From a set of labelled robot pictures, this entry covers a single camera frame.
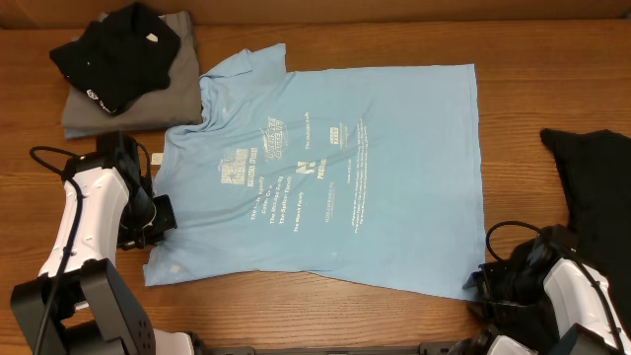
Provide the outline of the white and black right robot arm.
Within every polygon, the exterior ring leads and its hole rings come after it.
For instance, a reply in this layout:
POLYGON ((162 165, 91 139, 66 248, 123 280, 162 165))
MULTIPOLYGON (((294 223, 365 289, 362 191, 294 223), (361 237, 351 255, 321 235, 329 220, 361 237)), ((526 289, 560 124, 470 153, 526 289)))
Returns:
POLYGON ((450 353, 630 355, 610 282, 578 256, 577 237, 555 225, 511 255, 479 265, 464 284, 469 310, 489 326, 450 353))

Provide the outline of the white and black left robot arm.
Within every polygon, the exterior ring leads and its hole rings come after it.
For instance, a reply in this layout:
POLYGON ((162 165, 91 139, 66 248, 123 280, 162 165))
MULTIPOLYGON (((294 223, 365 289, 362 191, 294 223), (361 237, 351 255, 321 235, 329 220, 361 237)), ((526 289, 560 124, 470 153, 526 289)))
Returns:
POLYGON ((153 328, 115 267, 119 249, 143 249, 175 228, 167 195, 152 187, 147 149, 123 132, 54 168, 65 207, 38 277, 14 287, 11 309, 34 354, 202 354, 190 332, 153 328))

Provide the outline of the light blue printed t-shirt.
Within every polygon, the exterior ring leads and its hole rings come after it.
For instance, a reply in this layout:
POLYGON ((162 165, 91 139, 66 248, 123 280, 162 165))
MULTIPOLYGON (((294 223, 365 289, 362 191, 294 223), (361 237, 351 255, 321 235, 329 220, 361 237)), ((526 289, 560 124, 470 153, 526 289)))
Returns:
POLYGON ((485 258, 473 65, 290 72, 280 43, 199 85, 202 122, 166 133, 155 188, 177 226, 147 285, 308 271, 471 299, 485 258))

